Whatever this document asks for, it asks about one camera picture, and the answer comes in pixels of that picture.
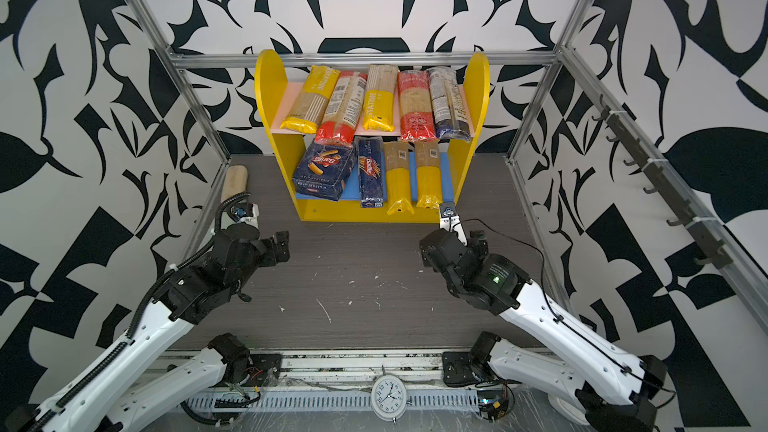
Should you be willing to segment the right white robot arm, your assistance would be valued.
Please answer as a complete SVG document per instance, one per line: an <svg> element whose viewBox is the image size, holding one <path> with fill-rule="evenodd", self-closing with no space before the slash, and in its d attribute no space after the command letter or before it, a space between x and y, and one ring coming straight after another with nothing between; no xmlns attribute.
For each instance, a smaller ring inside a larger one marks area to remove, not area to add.
<svg viewBox="0 0 768 432"><path fill-rule="evenodd" d="M529 352L483 332L470 352L476 370L545 392L563 415L597 431L654 430L658 408L652 401L667 375L660 359L626 352L576 320L521 267L489 252L481 231L461 239L440 228L419 247L451 295L522 329L551 352Z"/></svg>

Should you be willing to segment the yellow spaghetti bag with barcode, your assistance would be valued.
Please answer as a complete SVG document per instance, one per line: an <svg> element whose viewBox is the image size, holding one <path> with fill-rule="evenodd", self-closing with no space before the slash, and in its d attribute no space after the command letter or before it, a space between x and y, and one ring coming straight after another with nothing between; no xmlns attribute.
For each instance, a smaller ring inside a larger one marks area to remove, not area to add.
<svg viewBox="0 0 768 432"><path fill-rule="evenodd" d="M438 210L443 202L440 152L437 142L416 142L418 208Z"/></svg>

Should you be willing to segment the beige zipper case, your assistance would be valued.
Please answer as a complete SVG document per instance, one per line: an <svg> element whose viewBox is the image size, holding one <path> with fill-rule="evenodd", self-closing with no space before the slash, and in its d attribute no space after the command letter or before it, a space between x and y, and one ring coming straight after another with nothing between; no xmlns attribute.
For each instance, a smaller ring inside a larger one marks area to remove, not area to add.
<svg viewBox="0 0 768 432"><path fill-rule="evenodd" d="M227 168L222 186L220 201L247 190L248 170L244 165L231 165Z"/></svg>

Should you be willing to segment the blue Barilla pasta box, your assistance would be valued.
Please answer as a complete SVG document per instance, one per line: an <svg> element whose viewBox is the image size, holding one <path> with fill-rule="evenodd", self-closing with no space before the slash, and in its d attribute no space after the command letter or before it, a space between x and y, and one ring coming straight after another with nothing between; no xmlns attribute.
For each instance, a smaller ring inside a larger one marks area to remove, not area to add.
<svg viewBox="0 0 768 432"><path fill-rule="evenodd" d="M352 147L312 142L297 165L292 182L299 194L339 201L355 166Z"/></svg>

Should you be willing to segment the blue Barilla spaghetti bag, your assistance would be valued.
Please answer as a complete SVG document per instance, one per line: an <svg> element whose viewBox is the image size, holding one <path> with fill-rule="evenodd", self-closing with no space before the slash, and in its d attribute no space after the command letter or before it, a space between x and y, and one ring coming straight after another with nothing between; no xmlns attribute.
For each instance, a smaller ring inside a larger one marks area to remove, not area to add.
<svg viewBox="0 0 768 432"><path fill-rule="evenodd" d="M379 137L357 137L356 147L361 207L381 208L385 202L383 141Z"/></svg>

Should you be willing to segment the black wall hook rail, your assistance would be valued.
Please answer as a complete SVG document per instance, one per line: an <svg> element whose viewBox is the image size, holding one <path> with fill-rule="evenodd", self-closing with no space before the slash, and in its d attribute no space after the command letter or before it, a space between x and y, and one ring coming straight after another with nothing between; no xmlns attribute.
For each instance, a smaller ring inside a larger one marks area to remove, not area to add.
<svg viewBox="0 0 768 432"><path fill-rule="evenodd" d="M655 147L643 136L641 130L633 124L629 113L625 110L613 110L605 101L605 96L599 97L599 115L594 121L602 121L613 133L608 138L611 143L620 143L631 157L624 164L634 167L650 182L644 187L645 194L658 194L674 215L667 219L670 227L682 226L693 238L703 253L702 258L696 257L698 265L712 265L724 269L734 263L731 254L726 250L726 241L719 232L715 231L716 219L705 213L702 206L694 204L691 192L686 192L683 180L673 170L671 163L655 153Z"/></svg>

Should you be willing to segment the yellow Pastatime spaghetti bag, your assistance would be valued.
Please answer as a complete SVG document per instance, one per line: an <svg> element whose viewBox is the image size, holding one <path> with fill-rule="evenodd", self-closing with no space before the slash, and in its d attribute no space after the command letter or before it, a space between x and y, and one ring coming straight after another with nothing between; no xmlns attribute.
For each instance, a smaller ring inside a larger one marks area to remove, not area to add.
<svg viewBox="0 0 768 432"><path fill-rule="evenodd" d="M324 65L313 65L300 93L280 128L315 134L330 102L340 70Z"/></svg>
<svg viewBox="0 0 768 432"><path fill-rule="evenodd" d="M394 97L398 73L394 65L369 67L362 109L362 126L365 130L395 130Z"/></svg>

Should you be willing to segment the clear blue label noodle pack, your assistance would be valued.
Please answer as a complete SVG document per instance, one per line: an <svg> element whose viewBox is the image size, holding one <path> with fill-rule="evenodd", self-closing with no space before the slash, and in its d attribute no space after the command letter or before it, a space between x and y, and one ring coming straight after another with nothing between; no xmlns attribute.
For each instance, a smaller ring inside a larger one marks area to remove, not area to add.
<svg viewBox="0 0 768 432"><path fill-rule="evenodd" d="M432 67L428 78L437 138L469 142L469 117L455 72L448 67Z"/></svg>

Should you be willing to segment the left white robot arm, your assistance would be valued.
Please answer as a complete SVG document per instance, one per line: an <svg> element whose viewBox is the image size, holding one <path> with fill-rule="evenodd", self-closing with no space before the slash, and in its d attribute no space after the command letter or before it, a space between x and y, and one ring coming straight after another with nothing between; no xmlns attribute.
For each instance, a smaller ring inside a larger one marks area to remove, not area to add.
<svg viewBox="0 0 768 432"><path fill-rule="evenodd" d="M6 419L10 431L139 430L196 392L245 376L249 350L232 334L214 338L185 364L146 386L132 384L172 345L233 296L262 267L290 258L289 234L263 238L235 223L198 253L168 270L141 300L128 329L73 381L37 406Z"/></svg>

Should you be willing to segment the yellow wooden shelf unit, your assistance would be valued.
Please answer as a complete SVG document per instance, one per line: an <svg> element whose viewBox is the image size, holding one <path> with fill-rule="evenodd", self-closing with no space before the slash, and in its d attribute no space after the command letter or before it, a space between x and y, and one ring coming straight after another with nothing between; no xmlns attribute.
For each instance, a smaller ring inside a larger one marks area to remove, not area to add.
<svg viewBox="0 0 768 432"><path fill-rule="evenodd" d="M452 140L447 148L456 200L467 181L472 158L486 119L490 97L490 64L483 52L474 53L468 60L464 75L464 91L475 126L471 141ZM413 223L436 224L436 210L418 208L413 214L389 215L386 208L363 209L353 201L329 201L299 197L291 176L306 146L300 134L273 134L270 125L279 108L288 80L286 67L279 54L271 49L263 50L257 58L254 70L254 94L262 123L272 146L290 198L298 217L307 222L358 222L358 223Z"/></svg>

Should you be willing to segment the round white alarm clock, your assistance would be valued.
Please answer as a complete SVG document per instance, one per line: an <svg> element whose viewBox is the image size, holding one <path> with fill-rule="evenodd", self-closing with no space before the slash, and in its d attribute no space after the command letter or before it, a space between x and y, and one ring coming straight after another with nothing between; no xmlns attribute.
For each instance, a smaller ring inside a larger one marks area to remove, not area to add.
<svg viewBox="0 0 768 432"><path fill-rule="evenodd" d="M408 392L400 378L382 375L375 380L371 389L371 407L379 419L396 423L407 405Z"/></svg>

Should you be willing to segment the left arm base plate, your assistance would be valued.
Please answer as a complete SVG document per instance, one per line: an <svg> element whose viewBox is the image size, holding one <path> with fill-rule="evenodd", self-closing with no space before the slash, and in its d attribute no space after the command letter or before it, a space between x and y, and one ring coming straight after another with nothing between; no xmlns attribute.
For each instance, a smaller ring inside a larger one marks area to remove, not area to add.
<svg viewBox="0 0 768 432"><path fill-rule="evenodd" d="M274 385L281 377L283 356L280 353L251 354L241 386L264 387Z"/></svg>

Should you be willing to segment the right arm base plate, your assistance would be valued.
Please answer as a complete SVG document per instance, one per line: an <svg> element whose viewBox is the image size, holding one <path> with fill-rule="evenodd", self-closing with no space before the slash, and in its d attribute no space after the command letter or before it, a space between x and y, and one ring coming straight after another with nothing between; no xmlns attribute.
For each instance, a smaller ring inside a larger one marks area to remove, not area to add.
<svg viewBox="0 0 768 432"><path fill-rule="evenodd" d="M445 351L441 361L442 381L447 387L468 387L481 382L481 377L473 370L469 352Z"/></svg>

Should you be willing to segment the plain yellow spaghetti bag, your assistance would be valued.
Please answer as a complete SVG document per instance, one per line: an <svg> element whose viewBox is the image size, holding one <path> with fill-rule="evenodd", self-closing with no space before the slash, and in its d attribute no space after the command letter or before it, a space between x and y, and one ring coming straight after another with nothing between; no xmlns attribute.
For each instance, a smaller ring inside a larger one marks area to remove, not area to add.
<svg viewBox="0 0 768 432"><path fill-rule="evenodd" d="M413 214L409 144L391 141L384 143L387 213Z"/></svg>

